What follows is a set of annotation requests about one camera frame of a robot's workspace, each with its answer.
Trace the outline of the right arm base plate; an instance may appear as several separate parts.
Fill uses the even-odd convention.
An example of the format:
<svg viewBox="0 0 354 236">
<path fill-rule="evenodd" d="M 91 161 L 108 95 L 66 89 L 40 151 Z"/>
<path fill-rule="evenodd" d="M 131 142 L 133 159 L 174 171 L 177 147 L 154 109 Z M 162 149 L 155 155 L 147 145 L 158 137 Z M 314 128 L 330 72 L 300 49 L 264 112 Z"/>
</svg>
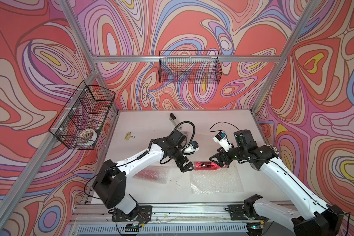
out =
<svg viewBox="0 0 354 236">
<path fill-rule="evenodd" d="M 231 220 L 265 221 L 269 219 L 258 215 L 252 207 L 246 205 L 228 205 L 224 208 L 230 214 Z"/>
</svg>

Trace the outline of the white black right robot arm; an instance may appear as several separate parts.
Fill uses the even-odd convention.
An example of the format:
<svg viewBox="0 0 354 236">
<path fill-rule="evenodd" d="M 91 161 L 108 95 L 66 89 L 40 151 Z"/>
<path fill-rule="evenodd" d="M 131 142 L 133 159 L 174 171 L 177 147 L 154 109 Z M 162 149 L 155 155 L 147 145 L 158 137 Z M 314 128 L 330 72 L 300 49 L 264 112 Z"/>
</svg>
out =
<svg viewBox="0 0 354 236">
<path fill-rule="evenodd" d="M 265 217 L 284 226 L 297 236 L 336 236 L 344 218 L 343 210 L 321 199 L 299 178 L 297 178 L 279 158 L 277 151 L 269 146 L 258 146 L 251 131 L 234 133 L 236 145 L 229 142 L 224 131 L 217 131 L 214 142 L 221 147 L 210 161 L 220 167 L 229 167 L 233 161 L 249 163 L 256 171 L 269 177 L 296 207 L 292 210 L 272 203 L 259 194 L 244 200 L 241 209 L 228 207 L 232 215 L 241 214 L 248 220 Z"/>
</svg>

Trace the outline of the clear bubble wrap sheet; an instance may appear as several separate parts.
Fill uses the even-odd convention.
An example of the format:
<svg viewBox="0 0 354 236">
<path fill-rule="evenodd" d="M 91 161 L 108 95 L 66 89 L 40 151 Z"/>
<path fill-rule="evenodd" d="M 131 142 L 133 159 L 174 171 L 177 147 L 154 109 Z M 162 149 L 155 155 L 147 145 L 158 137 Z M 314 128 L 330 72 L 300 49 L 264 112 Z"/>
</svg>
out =
<svg viewBox="0 0 354 236">
<path fill-rule="evenodd" d="M 147 182 L 166 184 L 168 181 L 169 173 L 169 167 L 148 166 L 138 172 L 133 178 Z"/>
</svg>

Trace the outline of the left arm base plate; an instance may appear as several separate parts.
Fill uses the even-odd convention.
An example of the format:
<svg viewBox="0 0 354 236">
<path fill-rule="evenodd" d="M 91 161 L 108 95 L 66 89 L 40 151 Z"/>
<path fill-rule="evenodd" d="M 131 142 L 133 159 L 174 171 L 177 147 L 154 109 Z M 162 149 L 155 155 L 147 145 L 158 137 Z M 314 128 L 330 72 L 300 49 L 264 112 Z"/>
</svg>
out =
<svg viewBox="0 0 354 236">
<path fill-rule="evenodd" d="M 112 222 L 149 222 L 152 218 L 152 205 L 136 206 L 129 214 L 125 214 L 117 208 L 111 209 L 108 212 L 112 213 Z"/>
</svg>

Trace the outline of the pink bottle with label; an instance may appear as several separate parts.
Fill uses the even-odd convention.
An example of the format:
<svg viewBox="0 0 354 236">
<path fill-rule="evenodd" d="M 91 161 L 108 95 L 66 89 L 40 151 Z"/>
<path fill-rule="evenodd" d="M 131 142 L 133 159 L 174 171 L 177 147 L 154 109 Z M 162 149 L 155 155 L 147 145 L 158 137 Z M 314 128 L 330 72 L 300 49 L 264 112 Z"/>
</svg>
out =
<svg viewBox="0 0 354 236">
<path fill-rule="evenodd" d="M 159 169 L 144 169 L 134 176 L 136 179 L 151 181 L 151 182 L 163 182 L 166 180 L 166 175 L 163 170 Z"/>
</svg>

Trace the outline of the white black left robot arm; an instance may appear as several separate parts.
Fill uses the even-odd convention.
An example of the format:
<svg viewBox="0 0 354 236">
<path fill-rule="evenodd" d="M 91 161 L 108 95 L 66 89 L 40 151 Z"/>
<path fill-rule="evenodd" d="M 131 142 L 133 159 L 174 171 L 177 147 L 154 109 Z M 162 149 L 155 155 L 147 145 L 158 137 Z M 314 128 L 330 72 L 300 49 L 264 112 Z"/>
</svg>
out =
<svg viewBox="0 0 354 236">
<path fill-rule="evenodd" d="M 154 164 L 163 163 L 162 160 L 174 160 L 181 172 L 194 169 L 188 156 L 199 149 L 196 141 L 190 141 L 183 146 L 186 136 L 178 130 L 173 130 L 168 136 L 152 139 L 149 146 L 127 159 L 103 163 L 92 184 L 94 192 L 108 209 L 115 208 L 127 216 L 137 214 L 139 205 L 127 193 L 127 180 Z"/>
</svg>

